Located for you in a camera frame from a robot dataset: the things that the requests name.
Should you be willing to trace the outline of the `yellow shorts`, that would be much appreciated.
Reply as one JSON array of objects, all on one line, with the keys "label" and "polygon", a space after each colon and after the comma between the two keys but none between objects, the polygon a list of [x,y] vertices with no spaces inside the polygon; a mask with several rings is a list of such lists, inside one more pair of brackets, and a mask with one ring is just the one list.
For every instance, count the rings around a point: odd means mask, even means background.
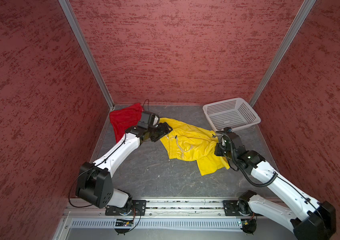
[{"label": "yellow shorts", "polygon": [[173,129],[160,139],[170,160],[196,162],[201,176],[230,168],[226,158],[215,155],[219,140],[214,131],[169,118],[162,118],[160,122]]}]

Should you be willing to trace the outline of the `red shorts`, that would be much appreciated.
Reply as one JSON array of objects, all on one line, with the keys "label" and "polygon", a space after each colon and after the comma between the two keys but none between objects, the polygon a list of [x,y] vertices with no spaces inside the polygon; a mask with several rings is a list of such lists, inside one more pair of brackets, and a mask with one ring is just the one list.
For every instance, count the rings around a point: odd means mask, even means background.
[{"label": "red shorts", "polygon": [[143,107],[136,103],[121,110],[110,113],[110,122],[113,126],[115,139],[118,143],[125,135],[125,131],[138,124],[141,120]]}]

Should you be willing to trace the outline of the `white plastic laundry basket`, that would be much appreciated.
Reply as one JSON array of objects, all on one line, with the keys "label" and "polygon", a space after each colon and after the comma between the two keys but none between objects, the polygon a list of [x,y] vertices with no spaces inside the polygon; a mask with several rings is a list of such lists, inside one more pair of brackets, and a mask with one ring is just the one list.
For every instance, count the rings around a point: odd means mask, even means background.
[{"label": "white plastic laundry basket", "polygon": [[261,122],[255,110],[242,98],[233,98],[203,106],[207,121],[213,131],[231,128],[239,131]]}]

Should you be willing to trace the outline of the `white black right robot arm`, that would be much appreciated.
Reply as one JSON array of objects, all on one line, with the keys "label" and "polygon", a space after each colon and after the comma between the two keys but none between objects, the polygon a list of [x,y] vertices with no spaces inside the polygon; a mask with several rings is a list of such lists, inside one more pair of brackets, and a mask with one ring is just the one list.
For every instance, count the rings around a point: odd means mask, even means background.
[{"label": "white black right robot arm", "polygon": [[234,208],[242,216],[264,216],[291,231],[298,240],[329,240],[336,233],[336,210],[319,202],[275,170],[255,151],[247,151],[237,135],[224,135],[215,155],[234,164],[254,187],[266,187],[283,203],[268,201],[254,191],[242,194]]}]

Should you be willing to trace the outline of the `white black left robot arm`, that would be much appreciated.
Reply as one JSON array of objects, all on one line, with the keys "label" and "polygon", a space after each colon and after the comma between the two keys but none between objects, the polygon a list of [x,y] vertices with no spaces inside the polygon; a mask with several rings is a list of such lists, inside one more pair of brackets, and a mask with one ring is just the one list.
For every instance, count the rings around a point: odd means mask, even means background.
[{"label": "white black left robot arm", "polygon": [[143,142],[157,142],[173,131],[168,123],[143,127],[140,125],[126,130],[122,139],[105,155],[93,163],[80,166],[76,179],[75,196],[99,209],[114,207],[121,215],[134,210],[131,194],[114,188],[113,176],[118,167]]}]

